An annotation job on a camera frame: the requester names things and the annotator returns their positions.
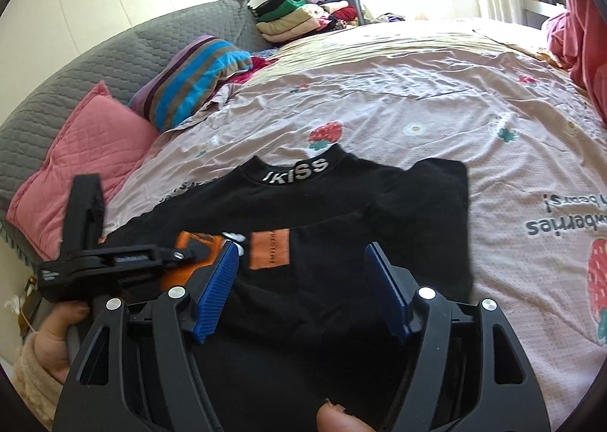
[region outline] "shirt sleeve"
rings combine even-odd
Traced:
[[[14,364],[13,386],[41,424],[51,430],[63,386],[36,360],[35,339],[34,333],[25,340],[25,345]]]

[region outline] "bed sheet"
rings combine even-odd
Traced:
[[[317,44],[318,57],[304,42],[281,49],[247,84],[225,86],[216,111],[161,136],[109,204],[105,232],[254,154],[289,165],[339,142],[405,169],[460,160],[475,300],[505,311],[554,430],[607,356],[607,132],[545,60],[453,25],[422,40],[427,27],[336,33]]]

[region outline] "blue stripe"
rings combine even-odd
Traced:
[[[219,72],[221,72],[226,66],[236,62],[244,62],[250,58],[251,54],[248,52],[227,52],[215,60],[209,67],[209,70],[207,70],[204,75],[193,85],[192,90],[187,94],[186,98],[183,100],[183,103],[179,105],[179,108],[173,117],[171,128],[177,127],[192,114],[192,109],[196,105],[196,102],[198,102],[200,95],[204,94],[204,92],[208,90],[209,85],[217,79]],[[245,67],[239,70],[239,72],[246,72],[252,68],[253,64],[247,64]]]
[[[166,130],[164,125],[166,111],[171,105],[171,101],[173,98],[175,98],[175,95],[179,92],[181,86],[187,82],[188,78],[194,72],[196,72],[214,52],[229,46],[231,45],[227,41],[222,39],[217,40],[214,43],[210,43],[210,46],[200,52],[198,57],[184,64],[184,66],[181,68],[181,72],[175,77],[175,79],[173,79],[171,84],[168,85],[165,93],[162,95],[160,101],[156,105],[156,118],[154,121],[156,122],[157,128]]]

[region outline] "black shirt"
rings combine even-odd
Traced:
[[[242,245],[217,330],[193,350],[226,432],[315,430],[326,397],[378,428],[406,358],[368,292],[363,250],[378,241],[420,285],[468,301],[467,185],[459,162],[405,171],[339,145],[292,167],[253,157],[132,219],[106,245],[169,247],[184,230]],[[286,244],[276,265],[254,252],[263,235]]]

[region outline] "quilted pink pillow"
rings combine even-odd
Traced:
[[[63,124],[42,168],[17,190],[8,221],[25,234],[42,259],[56,259],[74,175],[101,175],[108,202],[141,166],[158,134],[150,122],[113,99],[101,81]]]

